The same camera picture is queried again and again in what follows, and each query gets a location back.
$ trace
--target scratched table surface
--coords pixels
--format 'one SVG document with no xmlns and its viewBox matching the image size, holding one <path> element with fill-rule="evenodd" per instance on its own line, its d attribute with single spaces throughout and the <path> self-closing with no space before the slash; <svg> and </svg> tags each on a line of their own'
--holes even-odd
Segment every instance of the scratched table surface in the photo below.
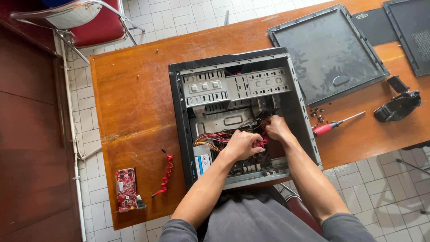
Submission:
<svg viewBox="0 0 430 242">
<path fill-rule="evenodd" d="M 92 81 L 114 229 L 172 214 L 186 193 L 169 64 L 270 48 L 273 45 L 266 32 L 270 27 L 338 3 L 354 14 L 379 8 L 382 1 L 332 1 L 92 56 Z M 399 75 L 411 90 L 420 90 L 423 105 L 402 121 L 379 123 L 373 111 L 397 95 L 385 80 L 336 99 L 331 105 L 321 105 L 326 119 L 334 121 L 366 111 L 365 115 L 316 139 L 325 169 L 430 138 L 427 125 L 430 75 L 415 77 L 399 42 L 375 46 L 375 51 L 392 75 Z M 161 148 L 174 155 L 174 167 L 167 192 L 151 199 L 160 189 L 166 172 L 166 156 Z M 115 172 L 131 167 L 136 167 L 137 191 L 147 210 L 115 213 L 118 207 Z"/>
</svg>

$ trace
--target gray shirt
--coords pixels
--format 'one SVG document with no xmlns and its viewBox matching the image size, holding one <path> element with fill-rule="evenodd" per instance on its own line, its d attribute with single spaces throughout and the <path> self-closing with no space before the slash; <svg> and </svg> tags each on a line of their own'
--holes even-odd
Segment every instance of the gray shirt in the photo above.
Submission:
<svg viewBox="0 0 430 242">
<path fill-rule="evenodd" d="M 321 237 L 275 199 L 261 190 L 223 193 L 203 237 L 198 239 L 188 222 L 172 219 L 164 225 L 159 242 L 376 242 L 357 217 L 346 213 L 326 219 Z"/>
</svg>

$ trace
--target screwdriver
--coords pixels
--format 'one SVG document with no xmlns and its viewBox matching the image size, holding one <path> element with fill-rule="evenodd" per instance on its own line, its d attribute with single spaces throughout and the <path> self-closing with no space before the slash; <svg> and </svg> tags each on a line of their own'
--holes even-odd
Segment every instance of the screwdriver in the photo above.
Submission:
<svg viewBox="0 0 430 242">
<path fill-rule="evenodd" d="M 318 128 L 316 128 L 316 129 L 313 130 L 313 135 L 315 137 L 322 136 L 322 135 L 328 133 L 330 130 L 332 130 L 332 129 L 336 128 L 336 127 L 339 127 L 339 124 L 345 122 L 346 120 L 354 118 L 354 117 L 356 117 L 358 115 L 361 115 L 363 113 L 365 113 L 365 112 L 361 112 L 359 114 L 356 114 L 354 116 L 351 116 L 349 118 L 346 118 L 346 119 L 338 121 L 338 122 L 333 122 L 331 124 L 326 124 L 326 125 L 323 125 L 321 127 L 318 127 Z"/>
</svg>

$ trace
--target left hand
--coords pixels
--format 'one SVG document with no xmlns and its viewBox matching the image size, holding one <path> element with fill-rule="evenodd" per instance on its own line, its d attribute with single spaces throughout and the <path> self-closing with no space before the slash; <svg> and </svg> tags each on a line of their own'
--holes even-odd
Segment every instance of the left hand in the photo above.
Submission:
<svg viewBox="0 0 430 242">
<path fill-rule="evenodd" d="M 256 140 L 263 140 L 263 138 L 258 133 L 236 130 L 221 153 L 223 153 L 226 158 L 231 158 L 233 163 L 244 160 L 255 153 L 266 150 L 263 147 L 252 148 L 252 142 Z"/>
</svg>

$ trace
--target logo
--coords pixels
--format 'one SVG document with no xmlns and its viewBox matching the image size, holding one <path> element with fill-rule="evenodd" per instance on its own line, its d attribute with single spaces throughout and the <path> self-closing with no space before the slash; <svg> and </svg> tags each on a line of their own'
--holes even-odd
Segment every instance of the logo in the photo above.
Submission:
<svg viewBox="0 0 430 242">
<path fill-rule="evenodd" d="M 362 13 L 362 14 L 358 15 L 356 18 L 358 18 L 358 19 L 364 19 L 365 17 L 367 17 L 367 14 Z"/>
</svg>

